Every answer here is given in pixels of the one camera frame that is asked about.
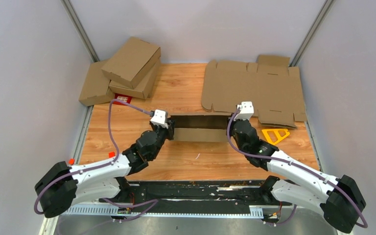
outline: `perforated metal strip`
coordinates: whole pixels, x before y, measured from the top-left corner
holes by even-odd
[[[119,208],[110,204],[77,204],[70,207],[63,214],[80,214],[80,215],[109,215],[109,216],[135,216],[138,212],[130,214],[119,213]],[[210,213],[146,213],[143,216],[150,217],[185,217],[185,218],[248,218],[262,219],[263,209],[250,206],[249,214],[210,214]]]

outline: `yellow plastic bracket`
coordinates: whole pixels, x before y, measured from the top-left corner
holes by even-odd
[[[263,132],[264,137],[266,138],[266,141],[272,145],[278,144],[280,141],[284,140],[286,137],[290,135],[290,132],[288,129],[263,129],[261,130]],[[270,138],[269,132],[273,131],[275,133],[276,138],[278,138],[275,142],[272,141],[272,138]],[[284,131],[285,135],[280,136],[280,131]]]

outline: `stack of cardboard boxes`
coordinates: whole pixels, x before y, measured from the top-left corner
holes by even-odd
[[[160,57],[159,46],[131,37],[109,60],[90,65],[79,101],[86,106],[107,103],[115,93],[147,99]]]

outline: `brown cardboard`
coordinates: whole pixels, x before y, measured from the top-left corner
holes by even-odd
[[[102,67],[103,74],[134,89],[160,56],[159,46],[131,37]]]
[[[173,114],[174,141],[227,142],[227,113]]]
[[[109,87],[114,93],[125,94],[141,99],[147,99],[152,91],[153,84],[155,83],[156,75],[158,74],[160,66],[161,61],[156,61],[154,66],[149,70],[149,72],[145,75],[145,77],[136,86],[134,90],[115,81],[111,81]]]
[[[260,55],[258,63],[210,61],[202,107],[232,113],[237,104],[251,101],[263,125],[296,128],[295,121],[306,121],[305,103],[299,68],[288,63],[288,57],[273,55]]]
[[[92,106],[108,103],[115,98],[115,94],[109,89],[110,80],[101,72],[105,63],[106,61],[101,61],[90,65],[78,99],[82,104]]]

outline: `wooden tabletop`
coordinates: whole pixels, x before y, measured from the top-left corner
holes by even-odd
[[[206,64],[163,64],[160,68],[152,98],[133,98],[131,104],[146,110],[162,109],[169,113],[204,112],[201,92]],[[80,164],[108,158],[115,150],[107,132],[109,104],[95,105],[84,144]],[[150,117],[127,106],[114,105],[112,131],[120,151],[125,150],[150,130]],[[264,139],[258,120],[252,125]],[[277,146],[294,159],[318,169],[308,133],[303,122],[290,130],[290,136]],[[252,166],[244,156],[235,152],[226,142],[166,141],[156,160],[128,180],[251,180],[276,175]]]

